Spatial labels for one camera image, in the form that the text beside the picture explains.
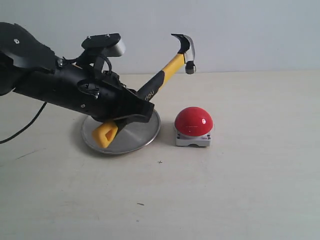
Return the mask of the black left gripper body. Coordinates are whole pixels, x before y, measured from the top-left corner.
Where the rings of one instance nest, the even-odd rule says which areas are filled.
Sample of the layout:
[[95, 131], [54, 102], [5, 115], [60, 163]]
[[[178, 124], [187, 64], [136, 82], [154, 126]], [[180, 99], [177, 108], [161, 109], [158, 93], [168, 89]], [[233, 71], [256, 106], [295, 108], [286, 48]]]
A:
[[99, 122], [129, 116], [126, 107], [128, 95], [117, 73], [103, 71], [95, 78], [87, 70], [73, 67], [72, 77], [75, 84], [73, 111], [92, 116]]

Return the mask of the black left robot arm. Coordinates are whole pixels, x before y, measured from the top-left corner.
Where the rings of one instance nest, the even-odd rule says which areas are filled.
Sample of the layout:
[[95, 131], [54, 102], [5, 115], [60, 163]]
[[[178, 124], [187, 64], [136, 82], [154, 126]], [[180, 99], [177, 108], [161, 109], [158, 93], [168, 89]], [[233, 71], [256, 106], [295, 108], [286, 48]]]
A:
[[118, 79], [115, 73], [66, 62], [16, 23], [0, 24], [2, 96], [13, 91], [104, 122], [129, 115], [128, 94]]

